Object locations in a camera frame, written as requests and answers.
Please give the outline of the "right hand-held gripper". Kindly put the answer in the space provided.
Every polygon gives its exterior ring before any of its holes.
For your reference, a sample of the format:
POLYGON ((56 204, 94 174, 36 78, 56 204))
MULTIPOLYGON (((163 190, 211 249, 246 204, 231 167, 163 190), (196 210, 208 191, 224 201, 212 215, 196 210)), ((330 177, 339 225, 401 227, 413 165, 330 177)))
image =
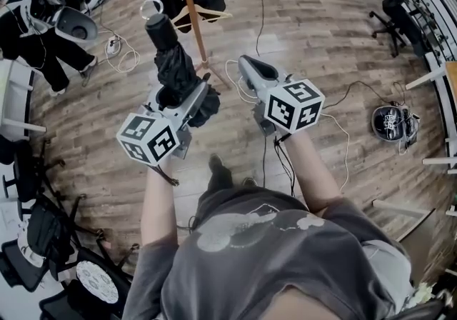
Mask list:
POLYGON ((253 117, 266 136, 276 129, 294 134, 317 123, 325 96, 308 79, 294 80, 258 56, 243 54, 238 70, 258 98, 253 117))

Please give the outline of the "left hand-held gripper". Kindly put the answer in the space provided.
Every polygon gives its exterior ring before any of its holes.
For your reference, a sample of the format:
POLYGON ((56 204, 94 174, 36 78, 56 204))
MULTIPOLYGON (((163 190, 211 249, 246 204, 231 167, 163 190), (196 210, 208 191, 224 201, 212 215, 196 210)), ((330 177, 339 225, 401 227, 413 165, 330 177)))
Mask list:
POLYGON ((209 85, 200 82, 178 106, 167 106, 166 87, 149 93, 146 105, 130 113, 116 138, 130 159, 157 167, 170 155, 184 159, 191 143, 187 124, 200 109, 209 85))

